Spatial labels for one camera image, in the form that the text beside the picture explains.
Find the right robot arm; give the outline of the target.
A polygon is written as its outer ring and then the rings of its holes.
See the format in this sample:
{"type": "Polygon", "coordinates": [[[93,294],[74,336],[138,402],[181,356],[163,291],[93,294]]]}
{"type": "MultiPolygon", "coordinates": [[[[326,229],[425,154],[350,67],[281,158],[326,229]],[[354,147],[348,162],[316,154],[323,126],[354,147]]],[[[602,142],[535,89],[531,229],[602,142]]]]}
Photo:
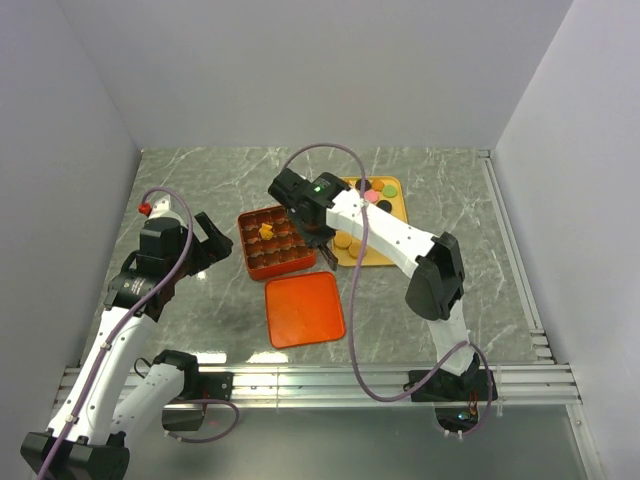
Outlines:
{"type": "Polygon", "coordinates": [[[453,235],[437,236],[407,224],[328,172],[309,181],[286,168],[268,193],[285,208],[307,246],[323,250],[344,232],[391,260],[409,278],[405,303],[427,321],[439,360],[469,340],[462,308],[465,273],[453,235]]]}

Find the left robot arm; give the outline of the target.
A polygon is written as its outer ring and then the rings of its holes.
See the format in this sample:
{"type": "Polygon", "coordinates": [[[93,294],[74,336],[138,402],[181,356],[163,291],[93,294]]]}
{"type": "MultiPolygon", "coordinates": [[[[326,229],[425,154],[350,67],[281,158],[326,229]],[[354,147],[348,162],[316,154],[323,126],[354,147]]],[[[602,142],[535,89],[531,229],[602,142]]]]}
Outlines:
{"type": "Polygon", "coordinates": [[[26,435],[20,453],[40,479],[121,479],[140,435],[171,403],[189,403],[204,415],[210,405],[238,408],[233,376],[209,391],[196,356],[165,350],[128,394],[122,390],[140,349],[175,294],[176,284],[227,258],[232,241],[205,213],[191,214],[169,188],[143,199],[146,218],[139,247],[109,284],[98,333],[63,405],[43,432],[26,435]]]}

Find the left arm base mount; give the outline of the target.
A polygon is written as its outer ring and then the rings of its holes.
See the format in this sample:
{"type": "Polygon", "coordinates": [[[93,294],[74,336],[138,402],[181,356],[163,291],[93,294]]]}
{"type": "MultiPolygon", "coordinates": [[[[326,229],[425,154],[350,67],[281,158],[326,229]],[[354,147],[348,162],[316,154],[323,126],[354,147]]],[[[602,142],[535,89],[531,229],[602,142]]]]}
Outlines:
{"type": "Polygon", "coordinates": [[[180,392],[170,404],[191,404],[191,407],[166,407],[163,410],[162,426],[171,433],[196,432],[204,423],[210,400],[217,405],[221,401],[231,401],[234,374],[229,371],[201,371],[195,355],[164,350],[153,359],[151,365],[169,365],[183,374],[179,382],[180,392]]]}

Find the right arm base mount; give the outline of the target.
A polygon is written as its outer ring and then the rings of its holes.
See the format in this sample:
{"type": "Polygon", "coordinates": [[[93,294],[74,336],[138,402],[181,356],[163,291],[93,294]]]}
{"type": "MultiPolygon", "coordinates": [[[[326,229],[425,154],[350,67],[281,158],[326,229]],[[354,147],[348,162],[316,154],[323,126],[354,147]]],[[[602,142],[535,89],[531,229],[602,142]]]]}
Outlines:
{"type": "Polygon", "coordinates": [[[467,402],[471,400],[497,400],[498,392],[491,371],[479,368],[462,376],[444,370],[435,375],[410,395],[412,402],[467,402]]]}

